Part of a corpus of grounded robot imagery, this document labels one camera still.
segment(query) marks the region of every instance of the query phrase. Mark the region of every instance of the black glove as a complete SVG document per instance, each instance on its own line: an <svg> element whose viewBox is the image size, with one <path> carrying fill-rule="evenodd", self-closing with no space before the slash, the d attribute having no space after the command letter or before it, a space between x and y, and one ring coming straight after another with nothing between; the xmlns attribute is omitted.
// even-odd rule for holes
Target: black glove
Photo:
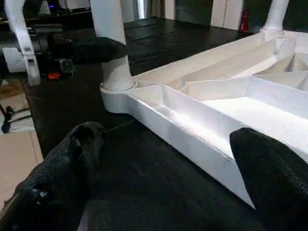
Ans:
<svg viewBox="0 0 308 231"><path fill-rule="evenodd" d="M15 189L0 214L0 231L77 230L91 198L104 147L103 127L75 127Z"/></svg>
<svg viewBox="0 0 308 231"><path fill-rule="evenodd" d="M230 143L246 189L266 228L306 230L308 165L305 161L286 145L250 128L233 132Z"/></svg>

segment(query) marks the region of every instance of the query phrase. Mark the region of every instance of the white leg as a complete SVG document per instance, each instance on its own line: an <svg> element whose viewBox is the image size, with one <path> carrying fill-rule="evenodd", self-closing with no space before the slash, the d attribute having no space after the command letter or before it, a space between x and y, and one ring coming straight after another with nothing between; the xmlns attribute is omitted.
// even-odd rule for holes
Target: white leg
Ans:
<svg viewBox="0 0 308 231"><path fill-rule="evenodd" d="M289 0L273 0L270 6L268 19L263 27L263 30L279 32L283 31L282 23Z"/></svg>
<svg viewBox="0 0 308 231"><path fill-rule="evenodd" d="M165 0L165 18L175 19L175 0Z"/></svg>
<svg viewBox="0 0 308 231"><path fill-rule="evenodd" d="M97 36L108 37L126 44L120 0L90 0L94 29ZM103 64L103 89L121 92L134 86L128 57Z"/></svg>
<svg viewBox="0 0 308 231"><path fill-rule="evenodd" d="M5 11L10 22L11 30L17 37L21 53L25 60L28 82L33 86L40 83L40 73L23 14L24 3L25 0L6 0Z"/></svg>

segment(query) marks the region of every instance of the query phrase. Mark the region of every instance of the orange tag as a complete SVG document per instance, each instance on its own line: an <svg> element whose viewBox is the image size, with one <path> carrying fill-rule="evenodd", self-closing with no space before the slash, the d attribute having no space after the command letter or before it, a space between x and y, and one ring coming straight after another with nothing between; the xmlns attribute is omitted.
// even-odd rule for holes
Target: orange tag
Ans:
<svg viewBox="0 0 308 231"><path fill-rule="evenodd" d="M60 79L60 73L58 72L49 73L48 79Z"/></svg>

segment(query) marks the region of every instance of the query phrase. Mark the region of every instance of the black table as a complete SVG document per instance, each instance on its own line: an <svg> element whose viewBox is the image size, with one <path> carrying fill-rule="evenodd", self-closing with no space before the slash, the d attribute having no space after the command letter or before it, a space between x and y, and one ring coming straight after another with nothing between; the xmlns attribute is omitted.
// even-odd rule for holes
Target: black table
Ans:
<svg viewBox="0 0 308 231"><path fill-rule="evenodd" d="M161 18L125 24L131 73L139 73L235 41L249 34ZM93 34L92 29L69 32ZM109 192L175 200L192 222L207 220L217 230L263 230L254 210L129 115L106 111L99 91L100 64L77 67L66 81L23 81L44 156L75 125L98 121L105 127L103 186Z"/></svg>

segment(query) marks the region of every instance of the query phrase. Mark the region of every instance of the white cylinder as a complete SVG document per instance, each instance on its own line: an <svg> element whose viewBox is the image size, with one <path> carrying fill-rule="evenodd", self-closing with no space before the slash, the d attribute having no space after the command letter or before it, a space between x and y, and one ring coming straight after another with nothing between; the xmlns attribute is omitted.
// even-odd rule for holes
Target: white cylinder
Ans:
<svg viewBox="0 0 308 231"><path fill-rule="evenodd" d="M120 0L90 0L96 36L108 37L126 44ZM128 57L103 64L103 88L125 91L134 86Z"/></svg>
<svg viewBox="0 0 308 231"><path fill-rule="evenodd" d="M263 30L282 31L289 0L273 0Z"/></svg>

